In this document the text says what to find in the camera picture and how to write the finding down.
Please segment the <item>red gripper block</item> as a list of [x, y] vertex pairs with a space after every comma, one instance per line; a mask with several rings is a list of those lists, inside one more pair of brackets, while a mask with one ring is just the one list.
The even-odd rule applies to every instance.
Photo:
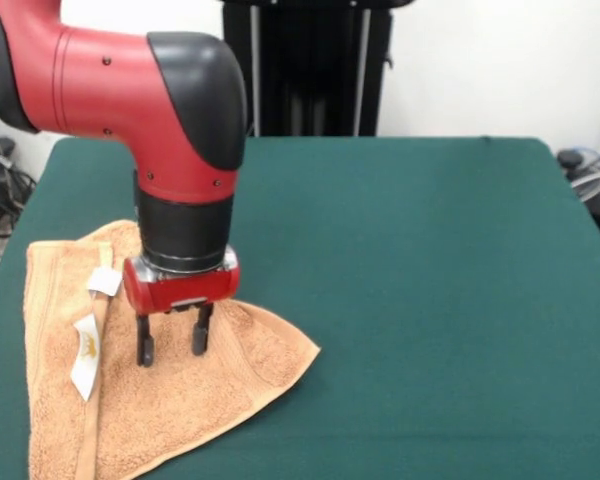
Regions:
[[207, 351], [213, 303], [236, 293], [240, 267], [236, 252], [227, 246], [222, 262], [214, 270], [173, 274], [160, 271], [142, 256], [136, 256], [124, 260], [122, 279], [129, 304], [137, 313], [136, 362], [138, 366], [151, 367], [154, 338], [148, 315], [196, 306], [192, 353], [202, 356]]

